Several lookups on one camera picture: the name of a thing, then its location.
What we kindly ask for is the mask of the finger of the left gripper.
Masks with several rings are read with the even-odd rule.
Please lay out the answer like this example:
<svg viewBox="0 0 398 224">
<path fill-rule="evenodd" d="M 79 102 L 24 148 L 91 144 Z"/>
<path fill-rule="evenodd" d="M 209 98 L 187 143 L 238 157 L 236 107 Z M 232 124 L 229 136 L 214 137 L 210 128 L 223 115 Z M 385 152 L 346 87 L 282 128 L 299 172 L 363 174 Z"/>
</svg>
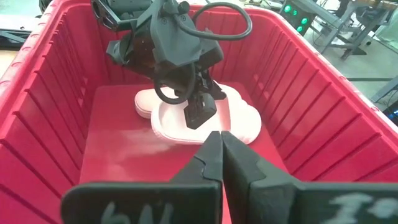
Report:
<svg viewBox="0 0 398 224">
<path fill-rule="evenodd" d="M 198 129 L 217 112 L 214 98 L 209 93 L 199 93 L 188 99 L 184 108 L 185 122 L 188 128 Z"/>
<path fill-rule="evenodd" d="M 209 93 L 214 100 L 223 100 L 226 98 L 226 93 L 223 92 L 221 87 L 212 79 L 209 70 L 201 71 L 198 80 L 199 91 Z"/>
</svg>

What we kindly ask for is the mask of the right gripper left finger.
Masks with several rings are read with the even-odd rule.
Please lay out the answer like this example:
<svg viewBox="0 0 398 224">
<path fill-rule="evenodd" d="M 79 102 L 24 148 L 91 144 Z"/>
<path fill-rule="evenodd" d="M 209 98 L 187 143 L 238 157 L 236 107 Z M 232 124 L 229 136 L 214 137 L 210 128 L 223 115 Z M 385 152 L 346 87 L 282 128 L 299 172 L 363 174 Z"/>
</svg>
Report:
<svg viewBox="0 0 398 224">
<path fill-rule="evenodd" d="M 62 198 L 63 224 L 221 224 L 223 141 L 211 132 L 168 182 L 92 182 Z"/>
</svg>

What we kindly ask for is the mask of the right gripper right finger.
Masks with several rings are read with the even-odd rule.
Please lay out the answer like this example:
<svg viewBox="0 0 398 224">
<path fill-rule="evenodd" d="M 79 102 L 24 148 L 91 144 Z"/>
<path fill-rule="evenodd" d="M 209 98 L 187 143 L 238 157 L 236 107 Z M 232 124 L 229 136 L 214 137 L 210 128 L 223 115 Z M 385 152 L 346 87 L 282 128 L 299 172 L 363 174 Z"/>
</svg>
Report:
<svg viewBox="0 0 398 224">
<path fill-rule="evenodd" d="M 398 184 L 304 182 L 221 136 L 232 224 L 398 224 Z"/>
</svg>

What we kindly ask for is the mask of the white cloud-shaped plate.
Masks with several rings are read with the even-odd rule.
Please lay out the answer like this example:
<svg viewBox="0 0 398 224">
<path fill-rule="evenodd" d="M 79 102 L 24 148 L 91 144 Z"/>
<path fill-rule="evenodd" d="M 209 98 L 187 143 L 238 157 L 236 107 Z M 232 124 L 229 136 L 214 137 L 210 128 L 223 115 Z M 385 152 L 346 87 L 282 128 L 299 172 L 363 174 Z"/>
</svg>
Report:
<svg viewBox="0 0 398 224">
<path fill-rule="evenodd" d="M 226 98 L 216 101 L 217 112 L 197 129 L 185 122 L 183 109 L 188 105 L 169 105 L 161 102 L 151 112 L 155 135 L 177 144 L 202 144 L 213 131 L 229 131 L 245 144 L 252 143 L 261 132 L 261 116 L 241 94 L 229 85 L 220 85 Z"/>
</svg>

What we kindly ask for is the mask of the white rubber slide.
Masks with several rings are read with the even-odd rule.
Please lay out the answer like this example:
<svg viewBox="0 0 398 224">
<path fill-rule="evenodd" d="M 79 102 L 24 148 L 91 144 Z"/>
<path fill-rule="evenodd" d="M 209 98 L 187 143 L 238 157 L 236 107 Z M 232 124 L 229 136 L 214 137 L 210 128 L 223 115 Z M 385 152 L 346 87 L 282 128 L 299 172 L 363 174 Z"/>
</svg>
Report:
<svg viewBox="0 0 398 224">
<path fill-rule="evenodd" d="M 154 89 L 138 91 L 134 97 L 136 112 L 145 119 L 150 119 L 153 109 L 161 102 Z"/>
</svg>

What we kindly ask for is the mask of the red plastic bin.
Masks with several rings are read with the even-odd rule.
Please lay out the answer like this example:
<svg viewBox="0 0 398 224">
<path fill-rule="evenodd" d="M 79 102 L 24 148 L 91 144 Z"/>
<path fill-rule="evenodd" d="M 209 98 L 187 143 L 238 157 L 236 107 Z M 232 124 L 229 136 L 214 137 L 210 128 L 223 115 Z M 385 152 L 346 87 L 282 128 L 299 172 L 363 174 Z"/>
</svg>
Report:
<svg viewBox="0 0 398 224">
<path fill-rule="evenodd" d="M 248 14 L 211 76 L 259 111 L 252 149 L 300 180 L 398 182 L 398 126 L 280 15 Z M 152 84 L 106 55 L 118 38 L 90 0 L 53 0 L 0 79 L 0 224 L 62 224 L 74 185 L 166 181 L 196 153 L 137 114 Z"/>
</svg>

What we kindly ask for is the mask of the control box with green lights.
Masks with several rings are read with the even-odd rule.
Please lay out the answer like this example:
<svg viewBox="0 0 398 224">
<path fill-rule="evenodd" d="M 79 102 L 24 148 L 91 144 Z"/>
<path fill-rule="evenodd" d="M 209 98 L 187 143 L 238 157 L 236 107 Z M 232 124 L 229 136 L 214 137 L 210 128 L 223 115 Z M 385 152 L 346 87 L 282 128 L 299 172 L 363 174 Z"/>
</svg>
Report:
<svg viewBox="0 0 398 224">
<path fill-rule="evenodd" d="M 285 0 L 279 14 L 301 35 L 305 35 L 316 17 L 301 0 Z"/>
</svg>

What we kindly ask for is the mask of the grey metal table frame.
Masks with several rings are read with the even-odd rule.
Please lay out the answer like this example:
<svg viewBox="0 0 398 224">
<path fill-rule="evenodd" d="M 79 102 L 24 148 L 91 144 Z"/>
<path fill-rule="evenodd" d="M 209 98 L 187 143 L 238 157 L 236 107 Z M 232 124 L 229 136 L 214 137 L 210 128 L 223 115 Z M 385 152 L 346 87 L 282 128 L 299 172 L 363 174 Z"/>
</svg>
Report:
<svg viewBox="0 0 398 224">
<path fill-rule="evenodd" d="M 398 0 L 338 0 L 333 11 L 320 9 L 317 16 L 325 22 L 326 37 L 318 47 L 323 53 L 328 48 L 343 49 L 343 60 L 353 55 L 368 34 L 378 26 L 389 23 L 398 10 Z"/>
</svg>

